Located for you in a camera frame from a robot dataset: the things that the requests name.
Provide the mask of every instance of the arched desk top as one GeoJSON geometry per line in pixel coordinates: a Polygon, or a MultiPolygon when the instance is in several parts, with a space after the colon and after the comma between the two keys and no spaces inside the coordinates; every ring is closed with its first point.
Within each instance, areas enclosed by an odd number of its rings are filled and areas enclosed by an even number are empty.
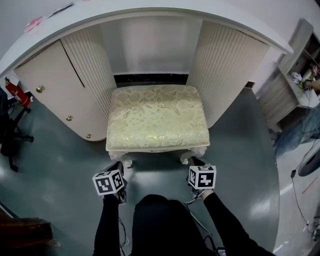
{"type": "Polygon", "coordinates": [[[91,0],[48,18],[23,34],[0,60],[0,76],[52,42],[99,23],[141,16],[181,16],[219,23],[241,31],[283,53],[290,45],[267,24],[223,0],[91,0]]]}

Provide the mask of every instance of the upholstered stool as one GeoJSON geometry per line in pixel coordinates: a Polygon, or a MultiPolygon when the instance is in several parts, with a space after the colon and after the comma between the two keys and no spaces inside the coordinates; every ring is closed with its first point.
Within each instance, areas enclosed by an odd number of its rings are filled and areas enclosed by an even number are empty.
{"type": "Polygon", "coordinates": [[[128,152],[188,149],[181,162],[201,157],[210,145],[209,131],[196,88],[187,85],[146,85],[113,91],[106,150],[129,167],[128,152]]]}

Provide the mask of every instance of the door knob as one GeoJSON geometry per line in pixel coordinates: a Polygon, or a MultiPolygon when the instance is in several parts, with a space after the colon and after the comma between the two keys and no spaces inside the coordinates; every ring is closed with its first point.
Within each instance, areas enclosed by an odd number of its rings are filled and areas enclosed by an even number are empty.
{"type": "Polygon", "coordinates": [[[42,85],[39,85],[39,87],[37,88],[37,89],[35,89],[36,90],[36,92],[38,93],[38,94],[41,94],[42,92],[43,92],[43,87],[42,87],[42,85]]]}

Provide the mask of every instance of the person's arm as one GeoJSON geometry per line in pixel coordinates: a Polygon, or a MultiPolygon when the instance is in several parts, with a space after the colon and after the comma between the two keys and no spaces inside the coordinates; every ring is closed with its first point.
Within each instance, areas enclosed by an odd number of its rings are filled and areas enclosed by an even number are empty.
{"type": "Polygon", "coordinates": [[[93,256],[120,256],[119,201],[114,194],[103,199],[103,210],[94,239],[93,256]]]}
{"type": "Polygon", "coordinates": [[[238,219],[225,207],[213,190],[206,190],[202,197],[228,256],[238,256],[240,251],[248,252],[250,255],[273,255],[250,239],[238,219]]]}

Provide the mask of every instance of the white wall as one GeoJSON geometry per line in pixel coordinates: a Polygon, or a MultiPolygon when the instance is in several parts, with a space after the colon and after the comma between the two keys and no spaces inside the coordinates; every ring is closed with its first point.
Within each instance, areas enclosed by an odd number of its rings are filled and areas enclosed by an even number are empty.
{"type": "MultiPolygon", "coordinates": [[[[300,18],[320,37],[320,7],[314,0],[224,0],[258,17],[289,41],[300,18]]],[[[32,19],[70,0],[0,0],[0,57],[32,19]]],[[[112,71],[116,74],[188,73],[201,21],[181,17],[137,17],[103,24],[112,71]]],[[[257,92],[276,69],[281,54],[270,49],[251,79],[257,92]]]]}

